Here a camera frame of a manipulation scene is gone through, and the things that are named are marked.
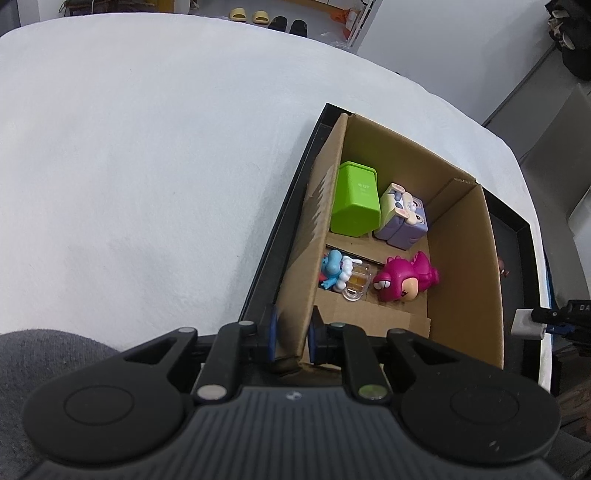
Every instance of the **cardboard box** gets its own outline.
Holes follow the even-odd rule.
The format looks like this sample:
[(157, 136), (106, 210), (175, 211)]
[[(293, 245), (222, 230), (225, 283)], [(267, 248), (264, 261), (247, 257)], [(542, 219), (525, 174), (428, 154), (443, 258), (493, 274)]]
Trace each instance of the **cardboard box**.
[[(378, 172), (378, 193), (391, 182), (423, 200), (429, 232), (409, 251), (365, 235), (329, 232), (341, 162)], [(412, 302), (382, 303), (374, 291), (357, 302), (318, 288), (320, 261), (335, 247), (379, 268), (387, 257), (410, 259), (423, 250), (440, 272), (439, 285)], [(495, 241), (483, 189), (466, 172), (361, 116), (343, 114), (314, 161), (300, 222), (276, 301), (277, 358), (301, 359), (312, 308), (325, 323), (341, 321), (383, 336), (403, 327), (502, 367), (501, 286)]]

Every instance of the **logo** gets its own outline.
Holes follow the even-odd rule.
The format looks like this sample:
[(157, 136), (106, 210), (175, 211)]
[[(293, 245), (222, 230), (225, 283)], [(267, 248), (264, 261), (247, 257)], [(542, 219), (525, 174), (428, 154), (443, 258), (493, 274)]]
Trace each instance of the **logo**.
[(291, 401), (297, 401), (301, 398), (301, 393), (300, 392), (289, 392), (288, 394), (285, 395), (287, 400), (291, 400)]

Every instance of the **toy figure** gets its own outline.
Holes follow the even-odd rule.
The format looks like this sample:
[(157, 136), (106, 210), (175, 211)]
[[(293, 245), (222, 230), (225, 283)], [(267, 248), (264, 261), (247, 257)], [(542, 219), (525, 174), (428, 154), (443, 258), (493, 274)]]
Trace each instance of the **toy figure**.
[(408, 250), (427, 234), (423, 203), (404, 190), (404, 187), (391, 183), (379, 204), (381, 223), (374, 231), (376, 238), (386, 240), (393, 247)]
[(409, 262), (388, 257), (386, 265), (374, 277), (374, 288), (381, 301), (414, 300), (418, 293), (439, 283), (439, 272), (424, 252), (418, 251)]
[(343, 255), (338, 250), (331, 250), (322, 259), (319, 275), (320, 287), (325, 290), (332, 288), (334, 291), (343, 291), (347, 280), (353, 274), (354, 263), (362, 263), (362, 261)]
[(503, 262), (503, 259), (501, 257), (499, 257), (499, 255), (496, 256), (496, 259), (499, 262), (499, 274), (502, 278), (507, 278), (509, 276), (509, 270), (505, 270), (505, 262)]

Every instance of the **black tray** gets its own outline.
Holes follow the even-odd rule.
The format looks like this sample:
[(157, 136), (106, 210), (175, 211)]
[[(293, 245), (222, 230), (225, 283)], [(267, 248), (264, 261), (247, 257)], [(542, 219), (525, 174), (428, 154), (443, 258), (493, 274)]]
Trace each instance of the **black tray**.
[[(327, 103), (314, 126), (267, 240), (239, 320), (257, 321), (262, 317), (265, 306), (275, 303), (277, 299), (296, 235), (312, 164), (342, 113), (351, 114)], [(498, 253), (505, 261), (505, 267), (511, 271), (509, 277), (501, 282), (505, 324), (505, 369), (537, 381), (540, 369), (540, 342), (524, 342), (510, 337), (515, 310), (540, 305), (530, 226), (492, 193), (485, 190), (485, 195)]]

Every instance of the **pink dinosaur toy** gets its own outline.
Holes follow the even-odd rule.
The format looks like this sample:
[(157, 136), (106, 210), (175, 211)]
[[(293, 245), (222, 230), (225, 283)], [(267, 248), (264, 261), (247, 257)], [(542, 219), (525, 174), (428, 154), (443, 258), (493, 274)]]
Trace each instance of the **pink dinosaur toy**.
[(374, 288), (379, 290), (381, 301), (414, 300), (420, 291), (438, 283), (439, 272), (422, 251), (418, 251), (410, 262), (400, 257), (388, 257), (385, 267), (374, 277)]

